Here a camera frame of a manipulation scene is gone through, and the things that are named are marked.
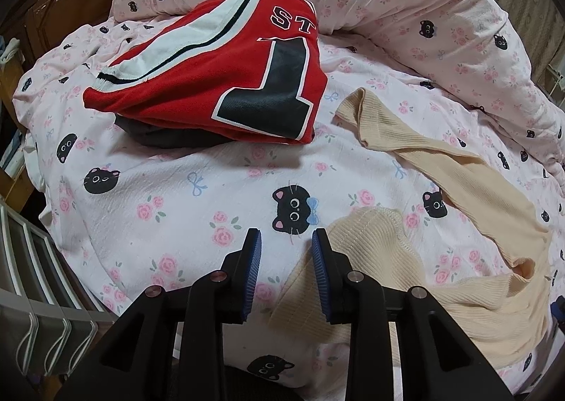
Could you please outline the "white drawer rack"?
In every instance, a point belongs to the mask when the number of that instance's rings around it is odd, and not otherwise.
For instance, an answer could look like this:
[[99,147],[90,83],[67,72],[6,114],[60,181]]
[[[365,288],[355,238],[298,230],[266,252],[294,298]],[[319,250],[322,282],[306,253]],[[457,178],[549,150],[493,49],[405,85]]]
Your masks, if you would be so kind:
[[1,355],[24,376],[69,376],[116,316],[47,232],[1,205]]

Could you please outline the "cream ribbed knit garment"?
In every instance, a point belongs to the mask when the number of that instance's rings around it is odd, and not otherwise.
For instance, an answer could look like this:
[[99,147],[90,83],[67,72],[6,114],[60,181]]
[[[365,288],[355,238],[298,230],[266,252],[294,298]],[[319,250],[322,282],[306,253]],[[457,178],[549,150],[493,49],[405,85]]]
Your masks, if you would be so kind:
[[437,89],[371,88],[333,99],[310,145],[261,159],[274,235],[256,296],[289,377],[331,374],[347,358],[350,331],[326,323],[305,247],[319,227],[381,284],[428,287],[494,366],[533,368],[557,200],[486,115]]

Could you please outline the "red jersey with number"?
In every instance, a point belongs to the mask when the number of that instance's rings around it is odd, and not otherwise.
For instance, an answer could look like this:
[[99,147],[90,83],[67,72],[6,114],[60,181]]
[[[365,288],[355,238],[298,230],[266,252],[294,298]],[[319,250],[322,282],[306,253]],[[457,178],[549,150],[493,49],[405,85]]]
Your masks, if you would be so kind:
[[146,147],[303,145],[326,86],[308,0],[207,0],[101,70],[83,102]]

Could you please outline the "pink cat print duvet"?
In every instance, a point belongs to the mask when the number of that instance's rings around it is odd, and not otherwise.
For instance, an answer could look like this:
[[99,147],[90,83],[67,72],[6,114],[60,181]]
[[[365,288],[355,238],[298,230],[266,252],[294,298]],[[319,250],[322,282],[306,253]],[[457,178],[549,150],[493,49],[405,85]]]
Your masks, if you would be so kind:
[[[205,0],[112,0],[119,20],[181,16]],[[363,35],[392,58],[481,108],[557,180],[564,115],[535,86],[530,59],[494,0],[308,0],[324,35]]]

